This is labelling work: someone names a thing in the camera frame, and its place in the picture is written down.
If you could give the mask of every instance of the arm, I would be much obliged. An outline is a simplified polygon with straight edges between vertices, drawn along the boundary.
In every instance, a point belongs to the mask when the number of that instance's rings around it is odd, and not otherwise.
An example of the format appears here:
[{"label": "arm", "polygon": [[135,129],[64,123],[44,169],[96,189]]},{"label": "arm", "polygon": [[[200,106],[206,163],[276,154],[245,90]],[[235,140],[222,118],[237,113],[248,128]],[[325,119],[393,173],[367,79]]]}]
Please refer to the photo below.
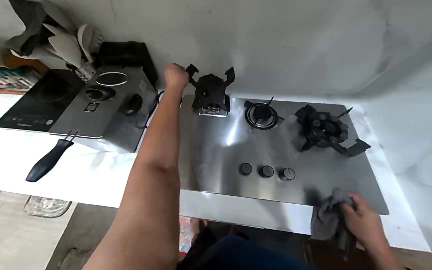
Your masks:
[{"label": "arm", "polygon": [[352,193],[351,196],[357,204],[357,210],[349,204],[343,204],[348,229],[369,253],[378,270],[404,270],[391,251],[378,213],[360,194]]},{"label": "arm", "polygon": [[174,269],[178,261],[178,113],[188,73],[171,64],[166,91],[129,173],[116,218],[83,270]]}]

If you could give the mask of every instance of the marble countertop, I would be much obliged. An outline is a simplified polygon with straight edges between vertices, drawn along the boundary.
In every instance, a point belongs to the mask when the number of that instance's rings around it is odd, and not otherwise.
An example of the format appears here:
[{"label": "marble countertop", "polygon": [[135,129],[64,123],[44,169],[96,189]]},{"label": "marble countertop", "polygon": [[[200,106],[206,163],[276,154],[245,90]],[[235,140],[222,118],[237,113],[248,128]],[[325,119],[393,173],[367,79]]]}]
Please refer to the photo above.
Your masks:
[{"label": "marble countertop", "polygon": [[[270,95],[230,93],[234,98],[270,99]],[[18,99],[0,95],[0,117]],[[275,100],[328,102],[328,100],[275,96]],[[411,208],[390,168],[363,110],[351,101],[331,100],[354,106],[351,119],[359,138],[372,147],[366,151],[390,214],[381,216],[393,247],[430,251]],[[0,190],[86,204],[118,207],[136,154],[99,152],[81,144],[70,147],[43,179],[26,182],[31,167],[57,142],[57,137],[37,132],[0,128]],[[312,206],[222,194],[181,190],[179,213],[183,216],[246,226],[310,234]]]}]

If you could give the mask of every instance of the control knob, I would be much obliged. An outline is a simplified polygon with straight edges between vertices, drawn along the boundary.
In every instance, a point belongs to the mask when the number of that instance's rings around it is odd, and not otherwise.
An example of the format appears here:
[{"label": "control knob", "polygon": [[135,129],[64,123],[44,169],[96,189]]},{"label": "control knob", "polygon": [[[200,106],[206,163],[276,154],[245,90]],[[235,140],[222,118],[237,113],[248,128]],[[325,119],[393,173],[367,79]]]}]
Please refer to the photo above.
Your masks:
[{"label": "control knob", "polygon": [[243,163],[239,167],[239,173],[242,175],[250,175],[253,171],[253,167],[249,163]]},{"label": "control knob", "polygon": [[274,175],[275,171],[271,166],[264,165],[259,169],[258,173],[261,175],[261,177],[269,178]]},{"label": "control knob", "polygon": [[279,178],[281,178],[281,180],[288,181],[288,180],[293,180],[296,177],[296,173],[291,168],[284,168],[279,170],[278,176]]}]

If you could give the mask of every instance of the black glass cooktop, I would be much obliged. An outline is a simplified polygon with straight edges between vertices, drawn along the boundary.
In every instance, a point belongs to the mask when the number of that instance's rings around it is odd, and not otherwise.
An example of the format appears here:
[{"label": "black glass cooktop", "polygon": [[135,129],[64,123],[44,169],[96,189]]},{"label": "black glass cooktop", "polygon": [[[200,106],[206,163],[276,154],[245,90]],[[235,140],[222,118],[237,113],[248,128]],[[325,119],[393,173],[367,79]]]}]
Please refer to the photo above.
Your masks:
[{"label": "black glass cooktop", "polygon": [[0,118],[0,127],[48,132],[84,85],[70,70],[50,70]]}]

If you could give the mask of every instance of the hand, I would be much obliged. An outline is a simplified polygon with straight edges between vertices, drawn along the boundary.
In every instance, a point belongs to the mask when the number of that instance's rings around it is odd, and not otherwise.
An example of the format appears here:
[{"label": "hand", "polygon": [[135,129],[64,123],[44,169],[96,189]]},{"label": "hand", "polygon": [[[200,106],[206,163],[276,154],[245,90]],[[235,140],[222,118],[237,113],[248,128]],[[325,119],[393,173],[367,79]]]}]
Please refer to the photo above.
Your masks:
[{"label": "hand", "polygon": [[185,72],[184,67],[176,63],[169,64],[166,67],[164,77],[166,78],[167,89],[177,89],[181,92],[189,82],[188,72]]},{"label": "hand", "polygon": [[343,204],[346,226],[351,233],[368,251],[389,248],[378,213],[369,206],[361,194],[349,195],[357,204],[357,210],[349,204]]}]

